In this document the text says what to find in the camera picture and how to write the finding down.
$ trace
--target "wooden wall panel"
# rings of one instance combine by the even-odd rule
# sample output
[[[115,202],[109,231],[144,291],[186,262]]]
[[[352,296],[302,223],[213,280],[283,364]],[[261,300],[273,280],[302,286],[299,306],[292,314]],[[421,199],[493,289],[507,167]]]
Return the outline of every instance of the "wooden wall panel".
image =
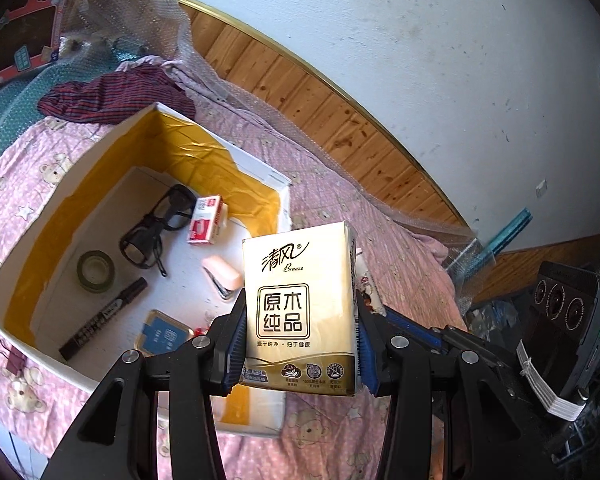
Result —
[[[278,109],[369,193],[411,216],[466,225],[430,177],[330,86],[255,37],[206,12],[182,7],[191,18],[196,50],[220,77]],[[600,235],[503,254],[477,299],[528,285],[543,260],[581,264],[599,256]]]

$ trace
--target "black marker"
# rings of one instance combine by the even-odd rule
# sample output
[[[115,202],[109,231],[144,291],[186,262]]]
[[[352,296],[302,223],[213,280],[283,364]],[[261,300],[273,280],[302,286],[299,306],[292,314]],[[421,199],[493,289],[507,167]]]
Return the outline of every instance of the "black marker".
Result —
[[[60,349],[60,355],[67,361],[71,359],[96,332],[109,322],[109,319],[119,313],[125,305],[131,303],[145,289],[146,280],[144,278],[135,280],[125,290],[120,292],[114,300],[107,303],[99,313],[88,320],[69,341],[64,343]]]

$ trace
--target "folded clothing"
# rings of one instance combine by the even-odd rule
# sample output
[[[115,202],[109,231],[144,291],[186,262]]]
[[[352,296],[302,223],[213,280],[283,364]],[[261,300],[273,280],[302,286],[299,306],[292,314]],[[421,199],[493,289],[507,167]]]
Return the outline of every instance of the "folded clothing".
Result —
[[[56,85],[40,99],[38,111],[74,123],[118,124],[155,102],[195,119],[196,107],[184,90],[149,63],[89,83]]]

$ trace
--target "roll of tape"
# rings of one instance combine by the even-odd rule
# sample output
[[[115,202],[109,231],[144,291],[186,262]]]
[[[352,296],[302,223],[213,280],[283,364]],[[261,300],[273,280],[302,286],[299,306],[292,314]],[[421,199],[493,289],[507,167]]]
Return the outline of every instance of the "roll of tape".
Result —
[[[78,280],[89,292],[104,292],[113,284],[116,275],[113,261],[102,251],[87,251],[77,265]]]

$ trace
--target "black eyeglasses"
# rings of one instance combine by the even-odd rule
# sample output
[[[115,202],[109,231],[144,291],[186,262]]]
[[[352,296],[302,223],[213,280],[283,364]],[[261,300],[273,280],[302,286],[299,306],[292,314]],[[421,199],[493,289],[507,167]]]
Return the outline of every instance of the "black eyeglasses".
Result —
[[[120,238],[123,256],[139,269],[158,265],[160,273],[167,275],[162,256],[162,230],[177,231],[189,224],[196,206],[196,197],[182,184],[171,187],[142,220]]]

